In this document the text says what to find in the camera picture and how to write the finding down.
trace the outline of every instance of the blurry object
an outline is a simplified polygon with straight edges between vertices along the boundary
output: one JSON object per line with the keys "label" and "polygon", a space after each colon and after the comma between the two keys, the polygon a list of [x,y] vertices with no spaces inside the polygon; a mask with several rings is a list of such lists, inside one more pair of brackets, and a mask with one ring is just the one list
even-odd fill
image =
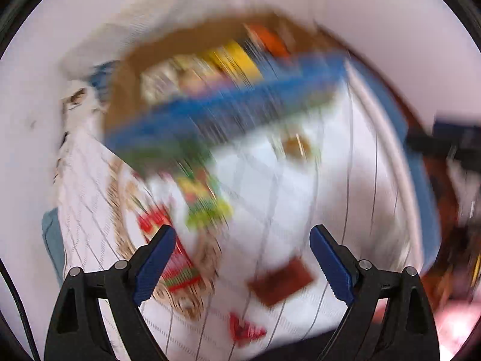
{"label": "blurry object", "polygon": [[[245,23],[253,30],[248,31]],[[273,13],[212,19],[133,49],[116,64],[110,80],[106,146],[144,173],[142,167],[163,168],[175,148],[186,147],[184,141],[210,148],[312,107],[313,93],[320,101],[321,93],[344,78],[342,61],[310,55],[286,65],[277,63],[271,52],[286,53],[276,35],[280,27],[292,35],[290,51],[314,49],[314,35]],[[142,77],[150,69],[158,69],[158,85],[150,83],[151,95],[143,96]],[[213,78],[213,88],[206,77]],[[238,88],[226,86],[226,79]],[[162,99],[172,93],[186,95],[152,107],[159,92],[166,95]]]}
{"label": "blurry object", "polygon": [[175,97],[199,96],[232,81],[212,64],[195,55],[179,55],[148,69],[141,75],[142,96],[150,105]]}
{"label": "blurry object", "polygon": [[100,105],[108,105],[112,73],[118,61],[109,61],[94,67],[95,71],[88,77],[88,82],[97,90]]}
{"label": "blurry object", "polygon": [[246,40],[230,40],[225,45],[200,53],[177,55],[143,72],[141,93],[150,104],[165,103],[175,97],[205,95],[230,86],[251,86],[263,79],[257,64],[274,70],[265,52],[274,57],[289,54],[281,39],[261,25],[246,26]]}
{"label": "blurry object", "polygon": [[246,346],[252,341],[257,341],[267,334],[263,327],[257,327],[254,324],[242,321],[235,312],[229,314],[229,333],[230,338],[236,346]]}
{"label": "blurry object", "polygon": [[481,226],[458,228],[450,238],[447,257],[452,275],[451,298],[471,302],[481,283]]}
{"label": "blurry object", "polygon": [[478,191],[476,195],[472,198],[472,201],[469,204],[469,207],[461,206],[460,208],[461,218],[466,217],[465,222],[468,225],[478,226],[478,227],[481,226],[481,205],[479,204],[480,196],[481,196],[481,187],[478,187]]}
{"label": "blurry object", "polygon": [[247,133],[314,107],[314,97],[341,80],[341,59],[311,55],[299,60],[299,72],[253,88],[219,91],[214,96],[188,98],[154,108],[136,122],[106,135],[105,145],[136,171],[162,169],[166,162],[209,150]]}
{"label": "blurry object", "polygon": [[259,24],[247,24],[246,28],[249,33],[249,38],[260,48],[267,50],[273,57],[285,58],[290,55],[281,38],[265,26]]}
{"label": "blurry object", "polygon": [[477,130],[475,127],[450,126],[453,128],[447,129],[447,131],[434,128],[432,136],[420,129],[410,129],[406,136],[406,144],[410,149],[420,152],[424,156],[456,160],[464,170],[481,174],[481,147],[474,140],[477,136],[473,133]]}
{"label": "blurry object", "polygon": [[217,180],[205,168],[177,178],[177,184],[188,205],[189,228],[217,227],[232,215],[230,205],[219,196]]}
{"label": "blurry object", "polygon": [[251,86],[262,80],[256,64],[244,49],[231,40],[226,45],[203,53],[206,61],[216,66],[232,79],[237,86]]}
{"label": "blurry object", "polygon": [[300,291],[313,280],[300,258],[293,257],[285,267],[253,279],[247,286],[261,303],[266,307],[272,307]]}
{"label": "blurry object", "polygon": [[421,281],[431,309],[434,311],[442,310],[453,291],[453,272],[451,270],[428,272],[422,277]]}
{"label": "blurry object", "polygon": [[172,225],[172,221],[164,206],[149,208],[148,211],[144,208],[142,209],[145,213],[137,216],[137,223],[148,243],[163,225]]}
{"label": "blurry object", "polygon": [[456,146],[481,149],[481,126],[467,124],[465,121],[448,121],[436,118],[432,126],[432,136],[450,140]]}
{"label": "blurry object", "polygon": [[296,162],[307,162],[317,156],[309,138],[297,125],[282,128],[279,137],[273,137],[272,147],[277,158],[287,158]]}
{"label": "blurry object", "polygon": [[80,103],[82,103],[83,99],[85,98],[86,93],[86,88],[80,88],[71,97],[66,98],[65,103],[68,107],[68,110],[70,111],[80,105]]}
{"label": "blurry object", "polygon": [[194,267],[191,259],[182,246],[179,238],[176,238],[176,247],[165,266],[160,281],[170,292],[184,289],[190,285],[200,282],[202,277]]}
{"label": "blurry object", "polygon": [[192,260],[204,278],[216,278],[222,251],[217,241],[217,228],[199,230]]}

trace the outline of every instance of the cardboard box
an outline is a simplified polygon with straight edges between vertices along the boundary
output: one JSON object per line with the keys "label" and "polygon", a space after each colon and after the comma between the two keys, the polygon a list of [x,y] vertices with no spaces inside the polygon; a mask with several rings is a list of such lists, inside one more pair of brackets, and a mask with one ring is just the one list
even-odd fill
{"label": "cardboard box", "polygon": [[277,32],[293,53],[330,48],[329,43],[273,12],[221,17],[192,28],[170,33],[162,39],[140,44],[117,65],[111,80],[110,107],[104,119],[104,131],[120,128],[149,106],[140,92],[140,74],[159,62],[178,54],[193,54],[222,46],[232,39],[246,36],[245,23],[256,23]]}

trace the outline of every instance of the white wall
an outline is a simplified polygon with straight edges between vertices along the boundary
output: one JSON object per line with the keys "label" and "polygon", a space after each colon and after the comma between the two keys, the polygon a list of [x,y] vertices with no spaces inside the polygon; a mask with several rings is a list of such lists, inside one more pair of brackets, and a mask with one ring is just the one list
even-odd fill
{"label": "white wall", "polygon": [[426,125],[481,119],[481,55],[443,0],[325,0],[316,20],[371,61]]}

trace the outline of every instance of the blue gripper pad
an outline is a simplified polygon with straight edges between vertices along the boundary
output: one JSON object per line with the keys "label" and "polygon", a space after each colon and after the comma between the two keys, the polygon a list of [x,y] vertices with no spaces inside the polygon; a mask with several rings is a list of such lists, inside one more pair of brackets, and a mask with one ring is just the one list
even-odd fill
{"label": "blue gripper pad", "polygon": [[311,250],[319,263],[334,295],[347,306],[354,301],[353,281],[334,249],[317,227],[311,229]]}
{"label": "blue gripper pad", "polygon": [[158,245],[152,250],[150,256],[139,270],[135,278],[135,291],[133,295],[135,305],[148,300],[157,285],[165,265],[169,262],[170,255],[176,246],[176,232],[169,227]]}

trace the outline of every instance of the blue object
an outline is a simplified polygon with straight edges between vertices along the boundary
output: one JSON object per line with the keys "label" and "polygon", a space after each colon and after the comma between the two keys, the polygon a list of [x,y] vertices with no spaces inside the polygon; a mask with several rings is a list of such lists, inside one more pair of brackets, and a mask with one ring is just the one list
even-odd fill
{"label": "blue object", "polygon": [[317,227],[311,229],[309,242],[334,295],[350,306],[354,301],[353,287],[355,283],[353,283],[349,271]]}
{"label": "blue object", "polygon": [[58,208],[46,212],[42,218],[42,238],[52,263],[54,264],[57,281],[63,283],[63,268],[65,266],[65,249],[58,218]]}
{"label": "blue object", "polygon": [[112,73],[118,61],[109,61],[102,65],[95,66],[93,73],[87,81],[92,85],[98,93],[101,105],[105,105],[109,95],[109,84]]}
{"label": "blue object", "polygon": [[148,300],[159,282],[165,265],[169,262],[170,255],[176,247],[176,232],[169,227],[160,242],[152,250],[150,256],[140,268],[135,278],[134,303],[139,306],[142,301]]}

